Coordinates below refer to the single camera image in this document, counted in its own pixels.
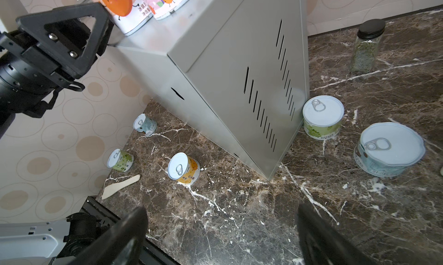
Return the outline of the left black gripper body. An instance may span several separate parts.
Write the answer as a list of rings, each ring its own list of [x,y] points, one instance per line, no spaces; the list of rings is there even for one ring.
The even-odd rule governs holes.
[[[78,4],[16,19],[1,34],[1,119],[22,113],[41,118],[64,89],[78,82],[104,54],[113,22],[100,3]]]

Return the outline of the brown orange label can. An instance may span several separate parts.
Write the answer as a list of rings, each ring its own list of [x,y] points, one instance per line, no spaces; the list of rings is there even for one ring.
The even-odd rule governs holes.
[[[92,0],[101,3],[110,13],[114,24],[125,36],[130,36],[152,18],[143,0]]]

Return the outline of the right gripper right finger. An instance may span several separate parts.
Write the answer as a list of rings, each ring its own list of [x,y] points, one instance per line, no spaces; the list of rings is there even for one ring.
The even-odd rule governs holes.
[[[299,244],[306,265],[374,265],[375,261],[346,240],[309,205],[297,211]]]

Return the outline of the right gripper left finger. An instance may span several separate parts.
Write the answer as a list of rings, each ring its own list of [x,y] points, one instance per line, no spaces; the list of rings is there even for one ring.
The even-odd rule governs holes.
[[[70,262],[71,265],[138,265],[148,227],[144,207],[136,207]]]

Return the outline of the yellow label can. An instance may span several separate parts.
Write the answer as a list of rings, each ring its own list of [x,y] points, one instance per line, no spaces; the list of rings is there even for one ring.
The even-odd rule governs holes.
[[[200,164],[187,154],[176,153],[167,168],[168,177],[184,185],[192,185],[200,175]]]

